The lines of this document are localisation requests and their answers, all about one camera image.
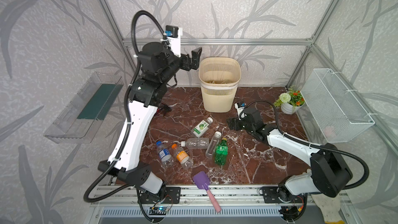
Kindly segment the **green Sprite bottle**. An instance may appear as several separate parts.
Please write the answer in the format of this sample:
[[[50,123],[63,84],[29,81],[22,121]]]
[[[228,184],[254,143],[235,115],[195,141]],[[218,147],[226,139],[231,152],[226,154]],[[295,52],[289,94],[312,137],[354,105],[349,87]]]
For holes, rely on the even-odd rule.
[[[215,149],[214,162],[219,166],[225,165],[228,156],[228,140],[222,138]]]

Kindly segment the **blue cap water bottle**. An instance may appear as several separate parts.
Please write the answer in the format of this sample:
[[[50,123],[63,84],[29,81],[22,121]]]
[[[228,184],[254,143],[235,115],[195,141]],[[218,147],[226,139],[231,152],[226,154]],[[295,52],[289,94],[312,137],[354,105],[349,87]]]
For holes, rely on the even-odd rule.
[[[168,146],[165,145],[162,141],[156,142],[157,153],[160,158],[161,164],[164,168],[170,168],[174,164],[174,158],[171,155]]]

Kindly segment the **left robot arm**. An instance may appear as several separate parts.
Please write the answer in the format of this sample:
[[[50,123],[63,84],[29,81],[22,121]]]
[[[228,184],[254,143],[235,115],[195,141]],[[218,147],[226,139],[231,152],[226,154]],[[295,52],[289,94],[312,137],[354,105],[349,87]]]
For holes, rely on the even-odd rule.
[[[148,164],[140,161],[140,154],[150,122],[167,92],[168,82],[182,69],[197,70],[202,48],[190,55],[177,56],[163,43],[152,42],[143,46],[137,59],[142,75],[133,82],[124,97],[126,121],[116,147],[98,170],[102,176],[112,175],[127,185],[158,195],[163,180],[151,172]]]

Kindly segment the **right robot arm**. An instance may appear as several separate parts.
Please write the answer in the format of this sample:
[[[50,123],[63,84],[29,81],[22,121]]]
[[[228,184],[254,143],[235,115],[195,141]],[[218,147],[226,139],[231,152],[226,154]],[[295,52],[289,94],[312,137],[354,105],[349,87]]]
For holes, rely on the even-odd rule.
[[[288,138],[277,126],[265,124],[258,110],[247,108],[240,113],[241,117],[227,119],[230,130],[244,130],[257,141],[295,156],[310,168],[308,172],[289,176],[279,183],[281,198],[311,193],[335,198],[352,179],[352,172],[342,154],[332,151],[336,148],[334,145],[327,144],[327,150],[315,148],[312,144],[306,146],[302,140],[296,142]]]

